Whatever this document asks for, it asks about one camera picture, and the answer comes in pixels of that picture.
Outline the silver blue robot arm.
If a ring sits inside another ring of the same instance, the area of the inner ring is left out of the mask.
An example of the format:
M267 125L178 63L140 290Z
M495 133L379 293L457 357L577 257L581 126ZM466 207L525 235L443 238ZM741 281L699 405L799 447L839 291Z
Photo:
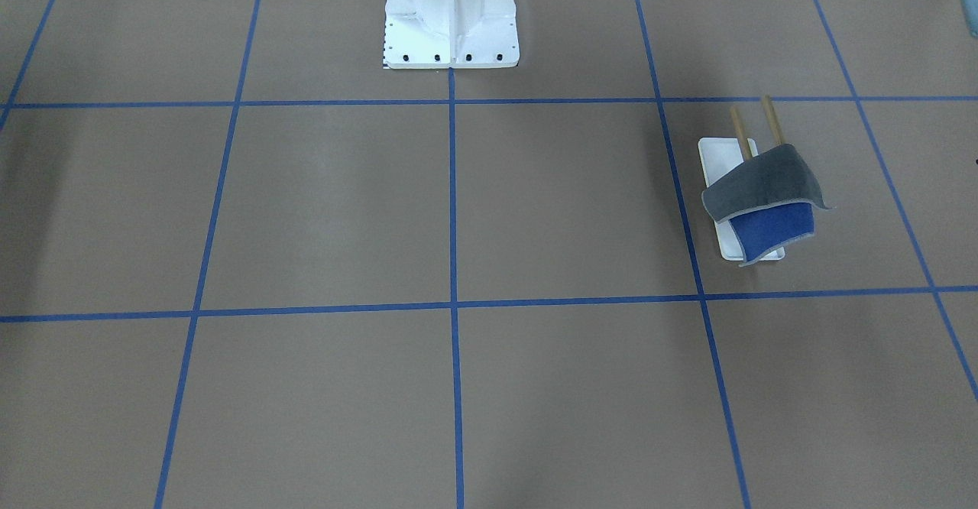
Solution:
M978 0L960 0L963 19L969 35L978 38Z

